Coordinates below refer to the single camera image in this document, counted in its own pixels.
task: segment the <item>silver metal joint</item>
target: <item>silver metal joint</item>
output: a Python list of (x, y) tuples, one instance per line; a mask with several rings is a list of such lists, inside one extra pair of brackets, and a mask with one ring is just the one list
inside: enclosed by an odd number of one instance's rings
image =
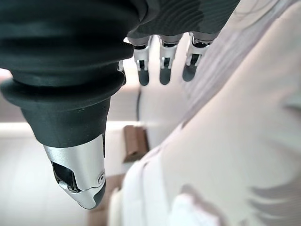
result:
[(44, 146), (59, 186), (85, 209), (93, 209), (102, 199), (106, 181), (103, 136), (85, 144), (57, 148)]
[(178, 43), (183, 34), (175, 36), (160, 35), (160, 67), (161, 69), (171, 69), (175, 53), (178, 48)]
[(202, 57), (207, 52), (211, 42), (199, 40), (192, 33), (190, 35), (190, 45), (187, 52), (186, 65), (198, 66)]

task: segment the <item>white cloth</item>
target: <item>white cloth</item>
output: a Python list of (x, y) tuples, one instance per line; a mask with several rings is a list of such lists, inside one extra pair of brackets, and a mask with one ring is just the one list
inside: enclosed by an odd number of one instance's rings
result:
[(227, 225), (300, 225), (300, 21), (301, 2), (273, 23), (225, 87), (165, 147), (170, 203), (189, 184)]
[(219, 226), (219, 219), (194, 202), (188, 194), (181, 194), (174, 200), (169, 215), (169, 226)]
[(230, 26), (247, 28), (260, 20), (279, 0), (241, 0), (230, 17)]
[(122, 190), (115, 188), (110, 197), (108, 226), (122, 225)]

